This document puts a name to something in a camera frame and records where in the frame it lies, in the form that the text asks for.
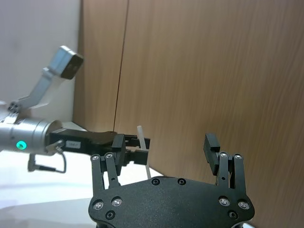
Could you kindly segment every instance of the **wood grain surface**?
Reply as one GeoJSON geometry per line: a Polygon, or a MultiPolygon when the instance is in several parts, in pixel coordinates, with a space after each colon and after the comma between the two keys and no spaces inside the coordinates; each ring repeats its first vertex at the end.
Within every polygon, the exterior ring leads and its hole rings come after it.
{"type": "Polygon", "coordinates": [[[73,121],[92,131],[113,129],[123,51],[127,0],[84,0],[73,121]]]}
{"type": "MultiPolygon", "coordinates": [[[[302,0],[130,0],[115,130],[142,125],[153,168],[211,183],[202,144],[215,133],[245,157],[253,224],[303,227],[303,34],[302,0]]],[[[93,111],[97,125],[113,114],[93,111]]]]}

